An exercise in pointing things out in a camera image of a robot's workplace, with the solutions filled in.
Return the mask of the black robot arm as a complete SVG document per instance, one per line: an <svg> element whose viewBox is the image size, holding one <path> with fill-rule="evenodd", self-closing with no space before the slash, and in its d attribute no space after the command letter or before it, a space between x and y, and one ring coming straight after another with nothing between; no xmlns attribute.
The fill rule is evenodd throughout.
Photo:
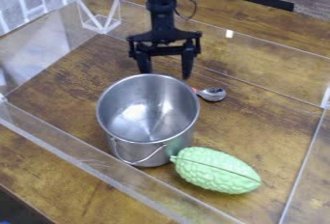
<svg viewBox="0 0 330 224"><path fill-rule="evenodd" d="M134 60L141 73L152 72L152 56L181 56L181 78L191 76L196 55L201 52L201 32L175 28L176 0L146 0L150 15L150 31L128 36L128 56Z"/></svg>

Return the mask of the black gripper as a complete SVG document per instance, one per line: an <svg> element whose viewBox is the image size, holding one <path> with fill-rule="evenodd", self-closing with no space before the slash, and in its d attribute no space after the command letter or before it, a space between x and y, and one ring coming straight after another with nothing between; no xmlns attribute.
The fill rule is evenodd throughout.
<svg viewBox="0 0 330 224"><path fill-rule="evenodd" d="M128 56L134 58L138 71L152 72L150 56L181 54L181 77L188 79L193 67L195 54L201 52L200 32L179 30L175 27L176 3L154 5L146 3L150 16L150 30L128 36Z"/></svg>

